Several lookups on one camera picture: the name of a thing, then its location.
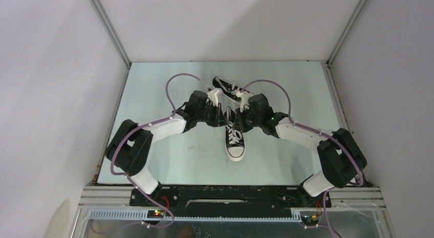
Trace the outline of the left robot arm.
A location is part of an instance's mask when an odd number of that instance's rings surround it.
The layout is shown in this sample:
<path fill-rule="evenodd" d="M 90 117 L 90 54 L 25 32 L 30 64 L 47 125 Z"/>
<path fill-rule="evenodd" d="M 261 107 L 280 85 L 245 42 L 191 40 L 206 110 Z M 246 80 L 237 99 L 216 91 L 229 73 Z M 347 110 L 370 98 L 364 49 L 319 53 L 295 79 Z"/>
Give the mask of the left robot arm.
<path fill-rule="evenodd" d="M 226 125 L 218 99 L 221 94 L 221 89 L 212 89 L 207 93 L 194 91 L 172 115 L 148 124 L 139 125 L 130 119 L 124 120 L 105 150 L 112 174 L 117 175 L 114 168 L 120 168 L 120 174 L 143 191 L 142 199 L 148 205 L 160 203 L 161 184 L 146 166 L 151 145 L 185 133 L 201 122 L 211 127 Z"/>

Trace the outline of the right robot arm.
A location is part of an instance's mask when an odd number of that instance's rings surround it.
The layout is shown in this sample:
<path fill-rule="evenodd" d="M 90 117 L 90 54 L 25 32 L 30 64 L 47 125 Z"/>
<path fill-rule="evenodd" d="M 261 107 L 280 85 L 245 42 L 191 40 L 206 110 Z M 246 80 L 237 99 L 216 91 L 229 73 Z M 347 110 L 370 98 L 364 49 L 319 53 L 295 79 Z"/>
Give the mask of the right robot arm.
<path fill-rule="evenodd" d="M 237 92 L 236 96 L 240 100 L 242 130 L 258 127 L 266 135 L 295 142 L 318 154 L 321 170 L 301 183 L 297 193 L 300 204 L 311 206 L 318 195 L 344 188 L 352 179 L 359 180 L 357 186 L 363 184 L 362 170 L 367 160 L 348 130 L 325 131 L 302 125 L 288 114 L 274 112 L 263 94 Z"/>

